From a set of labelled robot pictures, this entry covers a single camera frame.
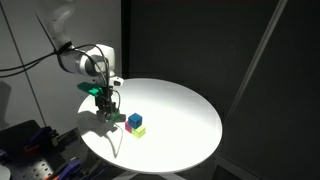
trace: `green cube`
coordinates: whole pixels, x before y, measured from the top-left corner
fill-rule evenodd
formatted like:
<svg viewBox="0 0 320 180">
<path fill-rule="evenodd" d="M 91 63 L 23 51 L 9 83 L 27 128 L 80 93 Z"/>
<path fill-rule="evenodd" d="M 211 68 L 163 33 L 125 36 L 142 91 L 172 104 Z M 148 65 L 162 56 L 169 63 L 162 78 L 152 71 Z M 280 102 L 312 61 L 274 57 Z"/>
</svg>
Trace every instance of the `green cube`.
<svg viewBox="0 0 320 180">
<path fill-rule="evenodd" d="M 132 135 L 136 138 L 141 138 L 146 133 L 146 128 L 143 126 L 138 127 L 137 129 L 132 128 Z"/>
</svg>

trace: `toy block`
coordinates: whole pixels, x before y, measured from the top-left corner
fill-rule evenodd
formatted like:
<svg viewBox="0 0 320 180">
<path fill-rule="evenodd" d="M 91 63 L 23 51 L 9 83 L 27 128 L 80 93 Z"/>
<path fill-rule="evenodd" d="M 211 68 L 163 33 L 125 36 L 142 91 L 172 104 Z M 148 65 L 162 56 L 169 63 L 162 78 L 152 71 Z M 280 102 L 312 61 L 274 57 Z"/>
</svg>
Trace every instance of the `toy block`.
<svg viewBox="0 0 320 180">
<path fill-rule="evenodd" d="M 129 126 L 129 121 L 126 121 L 126 123 L 125 123 L 125 128 L 126 128 L 126 130 L 127 130 L 129 133 L 132 132 L 132 127 Z"/>
<path fill-rule="evenodd" d="M 140 126 L 138 129 L 132 128 L 132 135 L 136 138 L 141 138 L 146 133 L 146 128 L 143 126 Z"/>
<path fill-rule="evenodd" d="M 129 116 L 129 125 L 134 129 L 138 129 L 142 125 L 142 116 L 137 113 Z"/>
</svg>

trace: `dark wall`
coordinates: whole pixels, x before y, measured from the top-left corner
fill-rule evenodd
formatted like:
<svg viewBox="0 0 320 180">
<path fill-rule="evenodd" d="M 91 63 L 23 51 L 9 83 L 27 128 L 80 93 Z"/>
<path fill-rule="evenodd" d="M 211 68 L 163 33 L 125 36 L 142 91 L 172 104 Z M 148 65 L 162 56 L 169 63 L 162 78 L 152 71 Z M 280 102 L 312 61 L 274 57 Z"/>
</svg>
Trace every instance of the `dark wall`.
<svg viewBox="0 0 320 180">
<path fill-rule="evenodd" d="M 289 0 L 219 154 L 262 179 L 320 179 L 320 2 Z"/>
<path fill-rule="evenodd" d="M 129 78 L 196 90 L 223 119 L 277 0 L 133 0 Z"/>
</svg>

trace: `white round table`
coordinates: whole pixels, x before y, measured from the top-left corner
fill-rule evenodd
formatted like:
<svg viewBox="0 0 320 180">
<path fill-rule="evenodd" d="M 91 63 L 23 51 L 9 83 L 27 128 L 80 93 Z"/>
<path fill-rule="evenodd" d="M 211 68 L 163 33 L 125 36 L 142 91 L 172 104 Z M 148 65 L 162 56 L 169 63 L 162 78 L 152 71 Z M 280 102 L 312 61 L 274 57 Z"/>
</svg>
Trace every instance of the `white round table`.
<svg viewBox="0 0 320 180">
<path fill-rule="evenodd" d="M 127 119 L 142 116 L 146 134 L 140 139 L 125 130 L 106 133 L 89 95 L 78 111 L 78 129 L 88 147 L 107 162 L 131 172 L 168 174 L 192 168 L 217 148 L 221 120 L 213 106 L 196 92 L 163 80 L 128 79 L 115 87 L 121 96 L 120 112 Z M 119 103 L 118 95 L 112 100 Z"/>
</svg>

